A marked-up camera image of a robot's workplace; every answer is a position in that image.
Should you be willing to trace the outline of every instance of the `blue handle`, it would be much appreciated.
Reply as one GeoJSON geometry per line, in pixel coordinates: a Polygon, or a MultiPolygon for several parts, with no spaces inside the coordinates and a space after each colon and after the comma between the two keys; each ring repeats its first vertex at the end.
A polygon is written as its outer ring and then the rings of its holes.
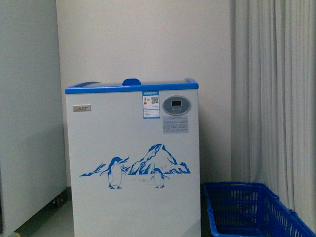
{"type": "Polygon", "coordinates": [[[136,78],[125,79],[122,83],[122,85],[141,85],[141,84],[142,83],[140,82],[140,80],[136,78]]]}

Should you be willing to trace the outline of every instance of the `brand logo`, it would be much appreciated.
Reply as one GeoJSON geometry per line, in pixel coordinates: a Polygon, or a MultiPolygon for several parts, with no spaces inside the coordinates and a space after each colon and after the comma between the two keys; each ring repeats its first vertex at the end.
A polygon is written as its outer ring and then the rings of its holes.
{"type": "Polygon", "coordinates": [[[74,112],[87,112],[91,111],[91,105],[73,105],[74,112]]]}

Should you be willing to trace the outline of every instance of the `information label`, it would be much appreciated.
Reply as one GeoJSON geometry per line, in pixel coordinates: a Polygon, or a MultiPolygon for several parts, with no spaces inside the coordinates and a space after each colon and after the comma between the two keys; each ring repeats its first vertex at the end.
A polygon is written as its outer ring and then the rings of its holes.
{"type": "Polygon", "coordinates": [[[143,117],[144,119],[159,119],[159,91],[143,91],[143,117]]]}
{"type": "Polygon", "coordinates": [[[163,133],[189,133],[188,116],[163,116],[163,133]]]}

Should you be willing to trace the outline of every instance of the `mountain graphic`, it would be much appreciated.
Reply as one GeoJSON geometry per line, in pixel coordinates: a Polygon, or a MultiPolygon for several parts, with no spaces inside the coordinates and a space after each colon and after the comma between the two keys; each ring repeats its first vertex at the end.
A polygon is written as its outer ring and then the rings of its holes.
{"type": "Polygon", "coordinates": [[[159,168],[164,174],[190,174],[184,162],[178,164],[164,144],[153,145],[147,154],[135,162],[129,170],[129,175],[153,174],[153,169],[159,168]]]}

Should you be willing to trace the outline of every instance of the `gray floor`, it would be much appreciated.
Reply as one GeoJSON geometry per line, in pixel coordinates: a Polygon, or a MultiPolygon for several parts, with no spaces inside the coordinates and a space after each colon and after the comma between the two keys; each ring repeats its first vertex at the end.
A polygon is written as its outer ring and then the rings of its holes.
{"type": "MultiPolygon", "coordinates": [[[[201,228],[202,237],[211,236],[204,198],[201,199],[201,228]]],[[[48,205],[16,232],[21,237],[74,237],[72,202],[59,208],[48,205]]]]}

